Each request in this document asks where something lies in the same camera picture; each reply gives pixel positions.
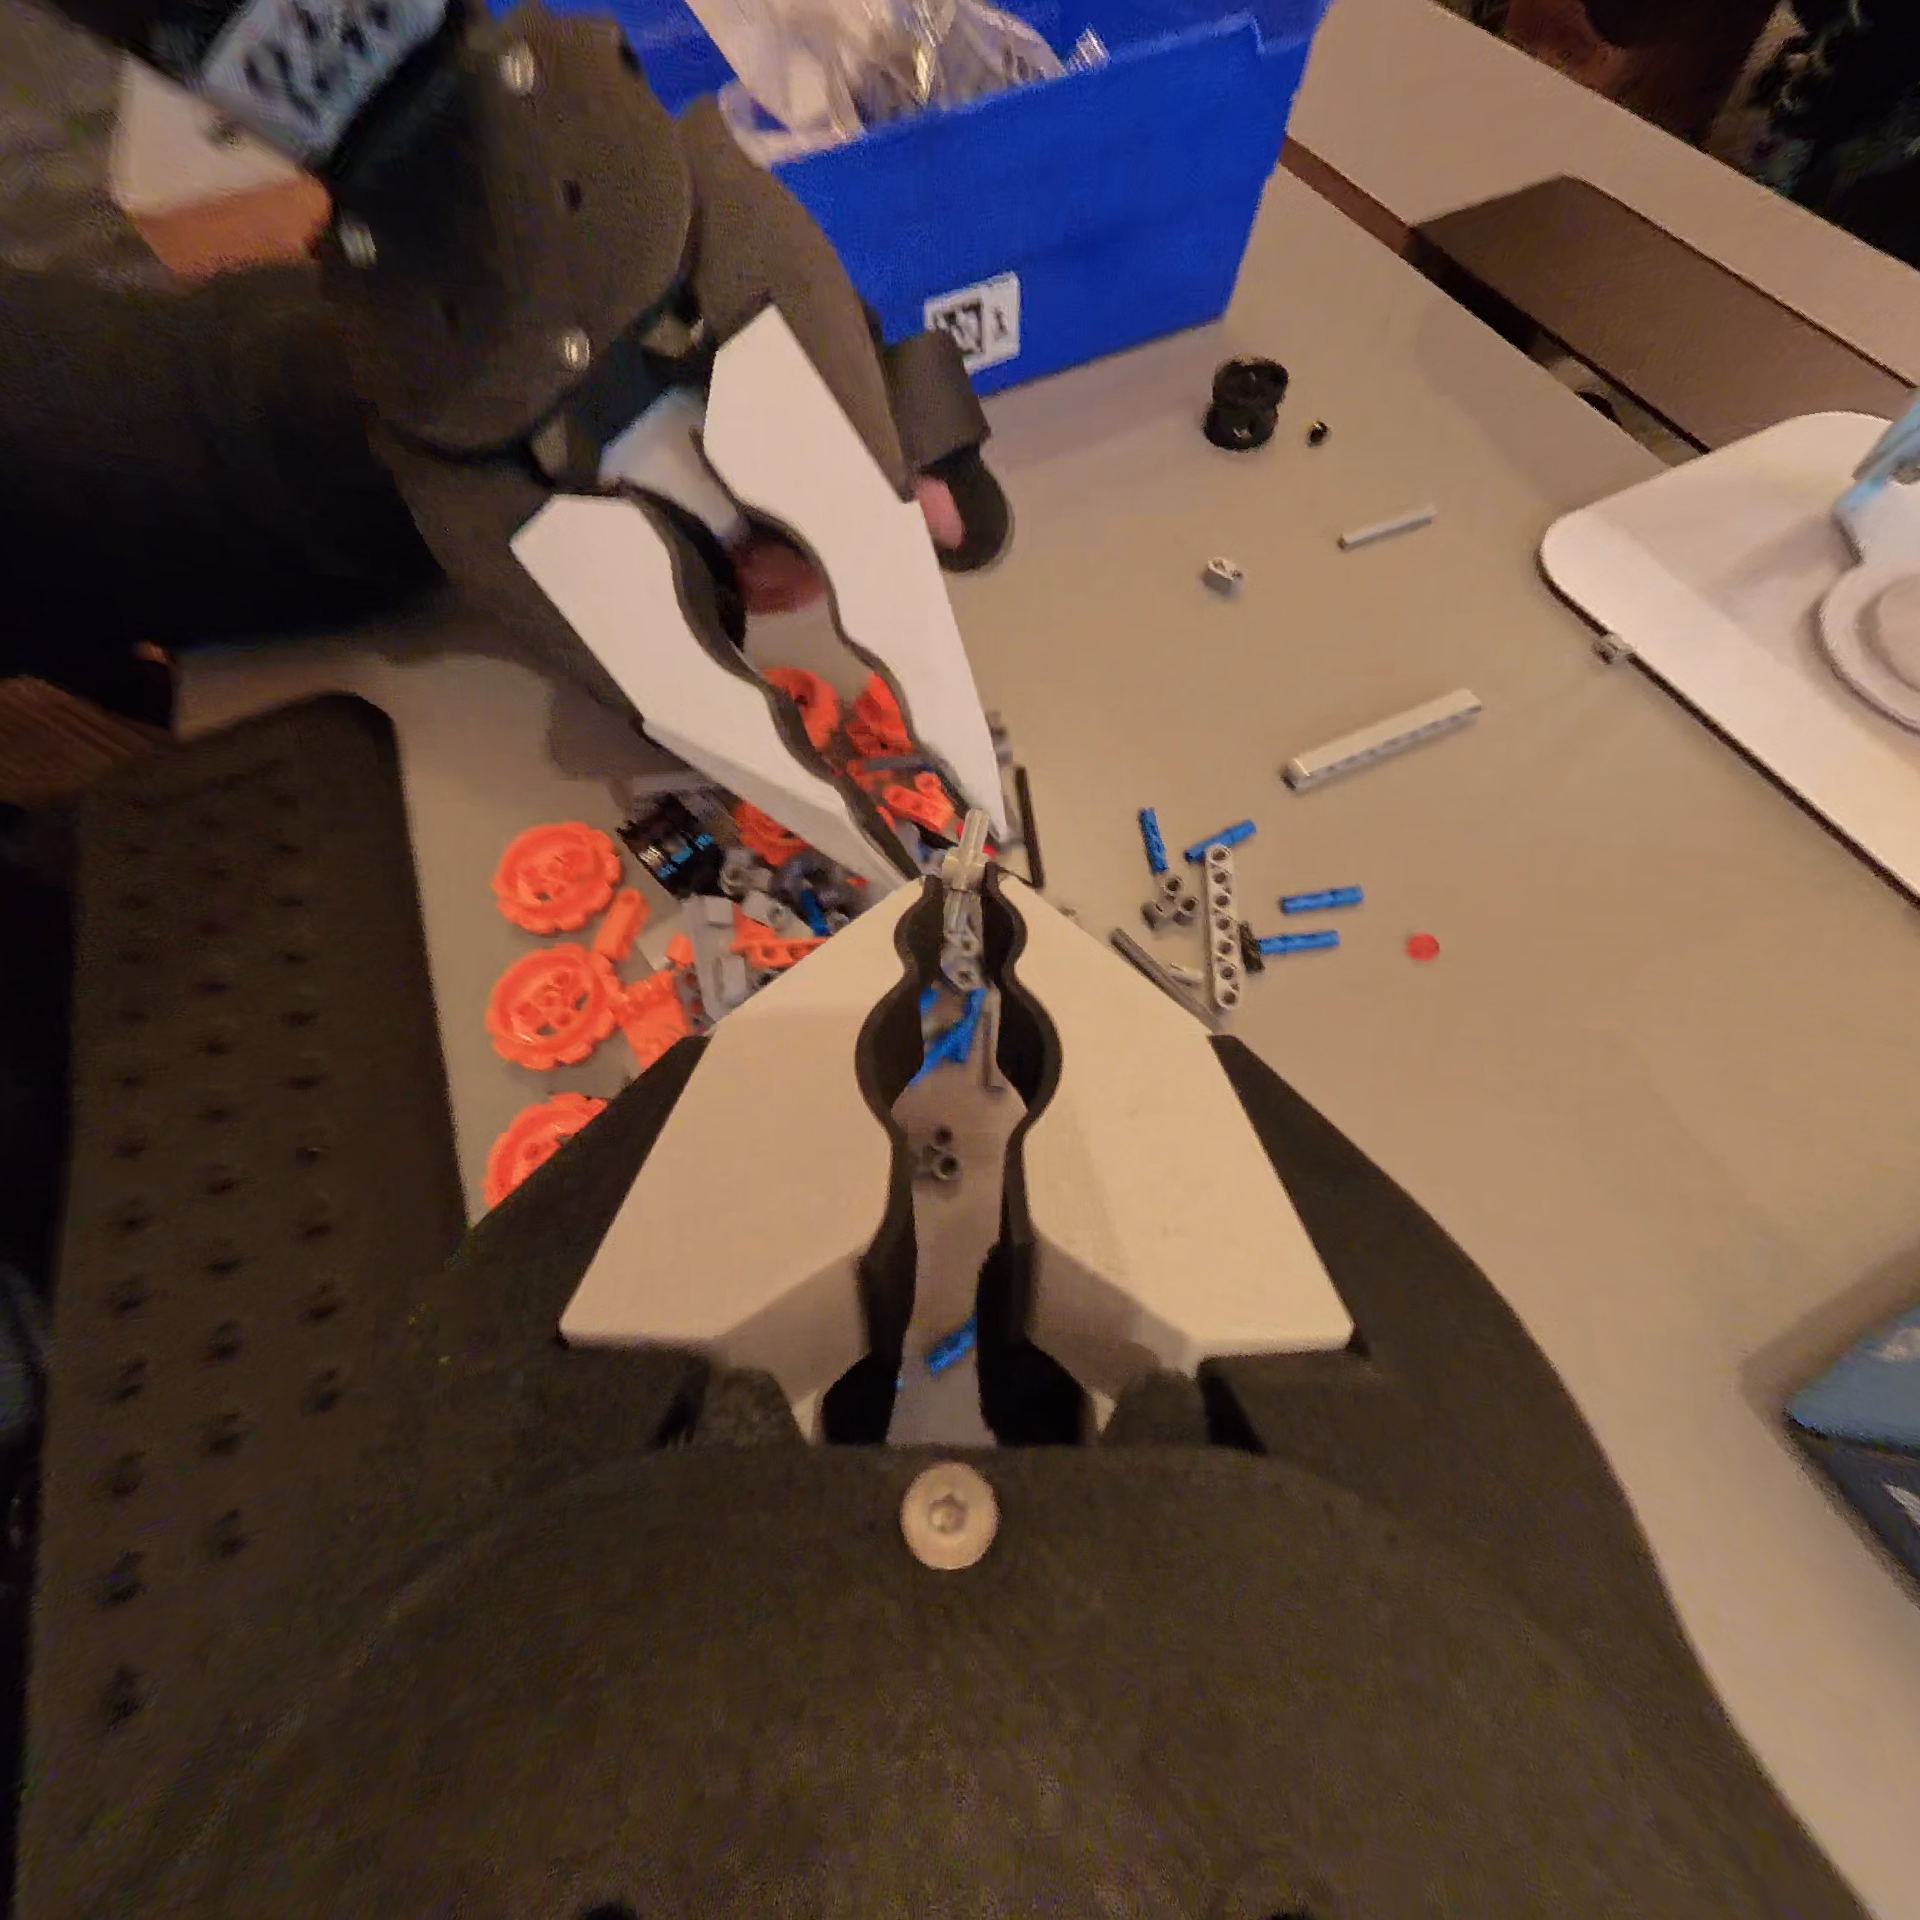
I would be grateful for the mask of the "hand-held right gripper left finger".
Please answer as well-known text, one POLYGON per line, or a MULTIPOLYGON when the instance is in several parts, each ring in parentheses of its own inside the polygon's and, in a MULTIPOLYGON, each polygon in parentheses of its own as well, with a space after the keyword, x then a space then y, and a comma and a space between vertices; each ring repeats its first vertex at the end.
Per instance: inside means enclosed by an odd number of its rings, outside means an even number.
POLYGON ((908 982, 898 888, 727 1014, 560 1315, 571 1349, 698 1353, 768 1375, 843 1375, 869 1351, 858 1262, 894 1179, 858 1040, 908 982))

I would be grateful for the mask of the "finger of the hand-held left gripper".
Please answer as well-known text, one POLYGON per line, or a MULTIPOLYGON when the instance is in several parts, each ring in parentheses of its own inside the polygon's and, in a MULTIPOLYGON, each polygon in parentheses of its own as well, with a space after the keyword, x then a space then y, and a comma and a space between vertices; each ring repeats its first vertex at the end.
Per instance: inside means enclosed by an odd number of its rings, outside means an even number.
POLYGON ((1003 837, 1002 765, 920 502, 883 473, 775 304, 714 354, 704 456, 749 519, 816 567, 843 645, 890 680, 917 744, 1003 837))
POLYGON ((910 880, 896 831, 732 642, 704 553, 666 502, 558 494, 512 553, 653 742, 869 885, 910 880))

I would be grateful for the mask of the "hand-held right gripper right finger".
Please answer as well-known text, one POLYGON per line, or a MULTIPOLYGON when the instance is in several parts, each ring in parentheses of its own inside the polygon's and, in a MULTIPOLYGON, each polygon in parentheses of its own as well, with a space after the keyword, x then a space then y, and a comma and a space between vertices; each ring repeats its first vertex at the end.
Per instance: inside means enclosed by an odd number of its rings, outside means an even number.
POLYGON ((1023 1103, 982 1351, 1196 1369, 1346 1349, 1354 1315, 1206 1022, 1015 874, 991 870, 982 918, 1023 1103))

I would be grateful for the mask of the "grey cross connector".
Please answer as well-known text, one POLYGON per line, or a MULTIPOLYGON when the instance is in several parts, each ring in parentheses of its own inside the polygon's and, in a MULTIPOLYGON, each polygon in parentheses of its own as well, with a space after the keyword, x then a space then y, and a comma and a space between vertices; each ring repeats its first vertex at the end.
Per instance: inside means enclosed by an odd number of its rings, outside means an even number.
POLYGON ((971 806, 960 827, 958 842, 941 864, 941 975, 963 994, 982 992, 987 985, 987 904, 984 878, 991 869, 991 815, 971 806))

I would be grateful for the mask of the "person's left forearm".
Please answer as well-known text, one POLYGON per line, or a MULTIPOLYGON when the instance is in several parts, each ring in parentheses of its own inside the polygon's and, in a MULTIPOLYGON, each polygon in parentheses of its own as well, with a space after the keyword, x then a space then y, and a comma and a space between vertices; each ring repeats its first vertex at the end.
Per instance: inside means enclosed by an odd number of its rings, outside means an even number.
POLYGON ((117 701, 136 650, 320 632, 444 585, 314 267, 2 278, 2 662, 117 701))

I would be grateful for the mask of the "person's left hand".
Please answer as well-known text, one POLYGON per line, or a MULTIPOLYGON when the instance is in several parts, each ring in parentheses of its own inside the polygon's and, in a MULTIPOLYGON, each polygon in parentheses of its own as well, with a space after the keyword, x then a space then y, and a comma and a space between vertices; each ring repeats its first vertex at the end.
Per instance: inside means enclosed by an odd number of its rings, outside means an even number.
MULTIPOLYGON (((968 530, 947 481, 931 473, 920 474, 917 499, 938 553, 941 557, 958 553, 968 530)), ((742 608, 752 617, 799 613, 824 597, 824 579, 814 562, 771 522, 749 519, 742 537, 727 550, 742 608)))

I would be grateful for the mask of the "orange angular part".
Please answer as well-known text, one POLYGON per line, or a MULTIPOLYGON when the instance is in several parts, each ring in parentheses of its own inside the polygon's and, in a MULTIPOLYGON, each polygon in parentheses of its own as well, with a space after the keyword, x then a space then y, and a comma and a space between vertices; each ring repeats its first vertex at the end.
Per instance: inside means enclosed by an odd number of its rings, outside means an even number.
POLYGON ((688 1008, 688 974, 662 966, 616 985, 615 1024, 628 1041, 637 1072, 652 1070, 674 1043, 692 1037, 698 1011, 688 1008))

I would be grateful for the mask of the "black and blue part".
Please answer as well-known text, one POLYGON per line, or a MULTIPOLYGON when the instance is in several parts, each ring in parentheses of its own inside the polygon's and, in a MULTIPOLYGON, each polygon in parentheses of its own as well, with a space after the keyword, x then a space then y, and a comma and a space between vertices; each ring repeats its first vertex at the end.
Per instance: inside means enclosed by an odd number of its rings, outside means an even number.
POLYGON ((725 893, 725 866, 733 849, 707 809, 678 795, 637 803, 615 830, 635 869, 674 901, 725 893))

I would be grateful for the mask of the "dark grey axle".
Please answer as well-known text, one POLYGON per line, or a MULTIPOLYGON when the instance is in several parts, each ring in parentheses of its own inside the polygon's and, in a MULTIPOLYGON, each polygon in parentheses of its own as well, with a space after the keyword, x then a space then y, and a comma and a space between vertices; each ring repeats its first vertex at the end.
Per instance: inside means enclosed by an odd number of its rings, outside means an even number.
POLYGON ((1110 927, 1109 943, 1118 957, 1139 971, 1164 997, 1182 1006, 1210 1033, 1218 1031, 1218 1011, 1210 997, 1210 985, 1188 966, 1176 966, 1156 957, 1124 927, 1110 927))

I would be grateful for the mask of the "light grey holed beam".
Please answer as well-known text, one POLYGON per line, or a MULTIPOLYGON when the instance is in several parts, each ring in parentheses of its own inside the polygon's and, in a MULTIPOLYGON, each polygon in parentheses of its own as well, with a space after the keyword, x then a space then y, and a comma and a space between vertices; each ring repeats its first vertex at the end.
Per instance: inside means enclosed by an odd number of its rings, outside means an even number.
POLYGON ((1212 842, 1203 858, 1203 910, 1206 936, 1206 994, 1215 1016, 1238 1010, 1246 963, 1235 848, 1212 842))

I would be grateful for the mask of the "blue plastic bin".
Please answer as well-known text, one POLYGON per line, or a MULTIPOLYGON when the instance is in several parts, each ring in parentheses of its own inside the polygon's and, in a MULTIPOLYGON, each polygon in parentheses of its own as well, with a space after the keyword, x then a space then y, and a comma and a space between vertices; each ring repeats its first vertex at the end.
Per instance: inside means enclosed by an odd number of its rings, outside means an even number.
MULTIPOLYGON (((1059 57, 1109 62, 772 167, 887 336, 944 329, 980 392, 1218 319, 1327 5, 996 5, 1059 57)), ((613 19, 669 112, 727 62, 688 5, 549 5, 613 19)))

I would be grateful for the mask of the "small black wheel hub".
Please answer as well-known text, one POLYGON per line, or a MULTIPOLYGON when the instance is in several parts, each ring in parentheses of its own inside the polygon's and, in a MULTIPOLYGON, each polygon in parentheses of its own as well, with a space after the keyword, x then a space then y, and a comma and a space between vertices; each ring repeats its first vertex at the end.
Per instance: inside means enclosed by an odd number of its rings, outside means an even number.
POLYGON ((1206 443, 1229 451, 1269 443, 1286 391, 1290 370, 1278 359, 1238 354, 1220 360, 1203 421, 1206 443))

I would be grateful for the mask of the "clear bag of parts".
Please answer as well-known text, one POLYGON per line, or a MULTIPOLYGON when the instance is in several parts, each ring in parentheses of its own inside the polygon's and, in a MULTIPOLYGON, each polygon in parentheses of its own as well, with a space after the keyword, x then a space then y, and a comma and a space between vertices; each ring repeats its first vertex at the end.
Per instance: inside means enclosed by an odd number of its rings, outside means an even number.
POLYGON ((718 110, 765 168, 1110 57, 1094 29, 1056 55, 1038 27, 984 2, 691 2, 688 10, 732 70, 718 110))

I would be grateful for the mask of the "long light grey beam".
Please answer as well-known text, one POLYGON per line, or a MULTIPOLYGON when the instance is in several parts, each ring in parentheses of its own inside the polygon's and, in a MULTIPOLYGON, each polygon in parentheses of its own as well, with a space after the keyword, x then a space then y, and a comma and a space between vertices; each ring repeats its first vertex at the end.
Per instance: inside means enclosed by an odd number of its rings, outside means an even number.
POLYGON ((1283 763, 1279 778, 1290 791, 1308 792, 1403 757, 1440 735, 1470 726, 1479 718, 1482 696, 1470 688, 1454 688, 1424 703, 1394 710, 1387 718, 1341 733, 1319 746, 1295 752, 1283 763))

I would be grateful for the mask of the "black dimpled pad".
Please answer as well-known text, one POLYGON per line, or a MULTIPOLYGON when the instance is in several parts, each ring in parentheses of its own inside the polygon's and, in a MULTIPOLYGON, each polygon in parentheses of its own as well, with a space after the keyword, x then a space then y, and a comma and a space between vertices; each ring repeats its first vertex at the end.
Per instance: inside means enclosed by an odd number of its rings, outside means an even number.
POLYGON ((464 1229, 389 714, 332 691, 78 815, 71 1147, 16 1915, 118 1915, 275 1714, 392 1472, 405 1295, 464 1229))

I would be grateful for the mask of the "blue robot kit box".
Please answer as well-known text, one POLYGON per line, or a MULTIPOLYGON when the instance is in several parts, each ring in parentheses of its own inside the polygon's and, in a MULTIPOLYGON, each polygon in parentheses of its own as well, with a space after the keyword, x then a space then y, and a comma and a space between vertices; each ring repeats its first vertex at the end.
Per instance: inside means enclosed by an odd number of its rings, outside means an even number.
POLYGON ((1784 1406, 1790 1439, 1918 1582, 1918 1306, 1867 1330, 1784 1406))

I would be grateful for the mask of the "white stand base board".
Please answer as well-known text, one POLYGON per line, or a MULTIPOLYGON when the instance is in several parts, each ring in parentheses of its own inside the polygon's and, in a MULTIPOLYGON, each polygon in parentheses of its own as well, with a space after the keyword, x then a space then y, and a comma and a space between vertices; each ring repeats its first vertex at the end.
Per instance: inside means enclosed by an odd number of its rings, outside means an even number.
POLYGON ((1562 515, 1547 585, 1830 827, 1918 893, 1918 733, 1867 709, 1818 645, 1846 559, 1832 499, 1893 425, 1797 416, 1562 515))

